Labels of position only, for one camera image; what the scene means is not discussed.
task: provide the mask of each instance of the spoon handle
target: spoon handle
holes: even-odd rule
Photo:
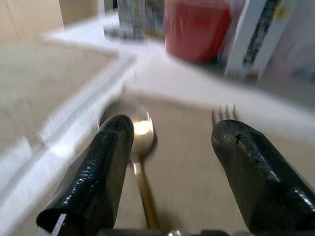
[[[142,204],[144,208],[144,213],[146,215],[147,225],[149,229],[158,229],[158,217],[153,200],[153,196],[149,187],[147,177],[142,171],[142,166],[140,162],[133,163],[134,174],[137,179],[138,187],[140,190],[140,195],[142,199]]]

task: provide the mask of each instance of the beige tablecloth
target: beige tablecloth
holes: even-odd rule
[[[158,146],[147,160],[145,171],[162,229],[184,229],[190,233],[220,229],[230,234],[247,231],[224,170],[211,147],[212,108],[139,94],[136,97],[151,114],[158,135]],[[261,131],[315,186],[312,156],[315,148],[291,137]],[[36,215],[48,198],[49,194],[14,235],[31,235]],[[128,168],[115,228],[145,227],[140,194],[132,170]]]

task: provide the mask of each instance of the fork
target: fork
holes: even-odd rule
[[[217,109],[213,109],[212,110],[212,127],[215,126],[215,124],[220,121],[220,120],[224,120],[224,119],[236,119],[238,120],[238,116],[236,114],[236,106],[235,104],[233,104],[233,109],[232,112],[229,111],[229,107],[226,104],[225,106],[225,112],[223,112],[222,107],[219,106],[219,110],[216,111]]]

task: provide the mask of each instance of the white box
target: white box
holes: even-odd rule
[[[257,83],[298,0],[247,0],[228,57],[225,77]]]

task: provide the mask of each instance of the red container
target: red container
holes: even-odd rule
[[[191,60],[216,58],[231,23],[224,0],[165,0],[166,49]]]

